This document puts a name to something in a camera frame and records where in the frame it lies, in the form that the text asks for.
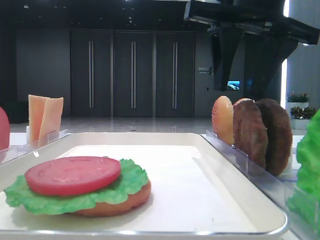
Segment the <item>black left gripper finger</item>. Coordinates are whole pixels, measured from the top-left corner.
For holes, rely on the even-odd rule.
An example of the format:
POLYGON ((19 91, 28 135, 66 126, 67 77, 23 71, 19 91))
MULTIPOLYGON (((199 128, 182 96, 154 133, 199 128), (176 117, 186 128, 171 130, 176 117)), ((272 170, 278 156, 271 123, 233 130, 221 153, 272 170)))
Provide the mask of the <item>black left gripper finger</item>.
POLYGON ((233 24, 220 24, 211 28, 210 45, 213 63, 213 86, 217 91, 224 92, 243 30, 233 24))

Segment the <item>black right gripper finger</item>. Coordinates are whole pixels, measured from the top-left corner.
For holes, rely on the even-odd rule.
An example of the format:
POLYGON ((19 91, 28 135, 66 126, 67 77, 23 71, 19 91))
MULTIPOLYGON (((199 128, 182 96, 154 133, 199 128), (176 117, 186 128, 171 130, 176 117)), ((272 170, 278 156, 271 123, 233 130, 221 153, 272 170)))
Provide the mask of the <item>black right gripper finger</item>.
POLYGON ((245 34, 244 97, 259 100, 298 42, 286 37, 245 34))

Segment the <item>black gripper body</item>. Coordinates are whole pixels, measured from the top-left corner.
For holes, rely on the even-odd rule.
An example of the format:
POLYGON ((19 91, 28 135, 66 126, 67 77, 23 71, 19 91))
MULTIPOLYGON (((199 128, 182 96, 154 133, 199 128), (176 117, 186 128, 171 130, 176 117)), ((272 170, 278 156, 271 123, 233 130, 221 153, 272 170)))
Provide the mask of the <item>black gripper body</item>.
POLYGON ((317 45, 320 30, 284 16, 284 0, 189 0, 184 20, 212 28, 233 26, 246 33, 317 45))

